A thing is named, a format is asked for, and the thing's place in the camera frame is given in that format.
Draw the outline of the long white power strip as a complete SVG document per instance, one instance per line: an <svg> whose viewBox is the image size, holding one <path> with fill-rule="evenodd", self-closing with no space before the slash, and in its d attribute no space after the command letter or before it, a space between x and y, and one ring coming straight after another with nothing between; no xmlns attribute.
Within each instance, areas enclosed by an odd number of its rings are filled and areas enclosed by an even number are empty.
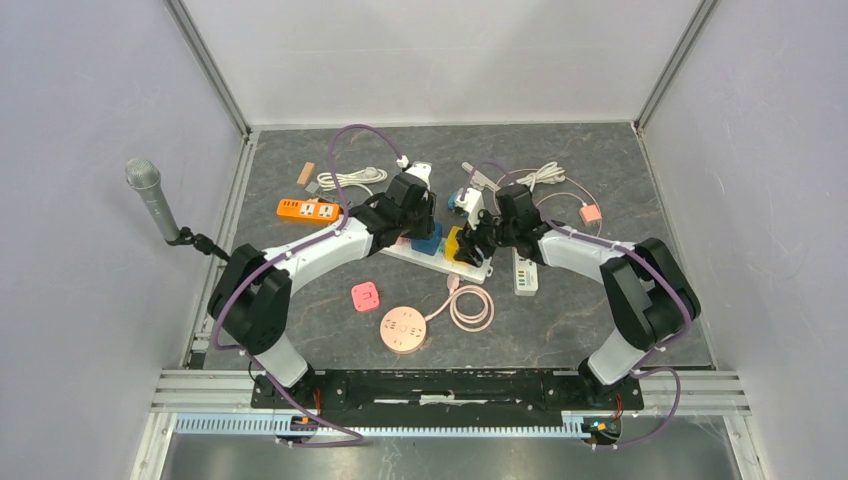
<svg viewBox="0 0 848 480"><path fill-rule="evenodd" d="M409 239L400 238L395 245L381 250L381 253L442 274L455 274L461 280L474 284L482 285L492 276L494 268L490 259L480 267L455 262L445 256L445 244L446 240L442 239L436 253L428 255L414 250Z"/></svg>

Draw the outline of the pink folding extension socket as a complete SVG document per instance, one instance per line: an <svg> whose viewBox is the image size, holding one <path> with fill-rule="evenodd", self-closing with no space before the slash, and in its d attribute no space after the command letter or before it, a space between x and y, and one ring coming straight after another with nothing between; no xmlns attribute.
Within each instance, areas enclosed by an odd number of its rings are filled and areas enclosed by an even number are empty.
<svg viewBox="0 0 848 480"><path fill-rule="evenodd" d="M354 285L351 288L351 298L354 309L360 313L376 310L380 306L378 289L371 281Z"/></svg>

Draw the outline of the round pink socket base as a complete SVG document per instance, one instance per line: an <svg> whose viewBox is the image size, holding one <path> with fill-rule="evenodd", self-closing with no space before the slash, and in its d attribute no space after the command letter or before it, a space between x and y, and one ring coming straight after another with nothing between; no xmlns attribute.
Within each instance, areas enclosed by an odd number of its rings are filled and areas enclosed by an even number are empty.
<svg viewBox="0 0 848 480"><path fill-rule="evenodd" d="M427 320L412 307L396 307L382 318L379 333L384 345L393 353L411 354L426 340Z"/></svg>

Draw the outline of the light blue adapter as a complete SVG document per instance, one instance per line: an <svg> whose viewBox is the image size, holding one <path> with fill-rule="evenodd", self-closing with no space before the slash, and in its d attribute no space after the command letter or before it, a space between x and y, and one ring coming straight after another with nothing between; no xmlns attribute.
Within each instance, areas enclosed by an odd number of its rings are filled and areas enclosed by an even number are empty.
<svg viewBox="0 0 848 480"><path fill-rule="evenodd" d="M463 215L464 210L456 204L458 196L459 191L454 191L447 200L447 206L453 214Z"/></svg>

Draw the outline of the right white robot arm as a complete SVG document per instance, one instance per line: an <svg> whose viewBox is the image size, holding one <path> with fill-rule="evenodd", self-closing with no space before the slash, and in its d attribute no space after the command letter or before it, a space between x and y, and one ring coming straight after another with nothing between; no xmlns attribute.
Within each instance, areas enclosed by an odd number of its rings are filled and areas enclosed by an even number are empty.
<svg viewBox="0 0 848 480"><path fill-rule="evenodd" d="M479 266L496 250L511 248L523 260L569 270L604 288L614 328L578 367L577 392L585 405L606 406L623 378L651 352L686 334L700 315L700 301L663 241L606 240L548 220L523 184L500 188L495 200L498 211L491 213L480 191L457 192L454 206L466 223L457 235L455 260Z"/></svg>

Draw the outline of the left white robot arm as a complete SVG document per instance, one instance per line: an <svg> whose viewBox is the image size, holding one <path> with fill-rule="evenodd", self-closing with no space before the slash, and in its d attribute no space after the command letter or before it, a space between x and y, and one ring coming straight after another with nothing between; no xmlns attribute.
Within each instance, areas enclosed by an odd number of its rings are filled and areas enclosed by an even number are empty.
<svg viewBox="0 0 848 480"><path fill-rule="evenodd" d="M261 251L236 248L207 306L214 319L210 342L226 332L276 381L290 407L314 394L310 366L285 334L291 297L308 283L350 262L370 257L402 238L425 239L435 227L436 196L428 173L414 166L397 174L386 191L353 207L348 216L297 242Z"/></svg>

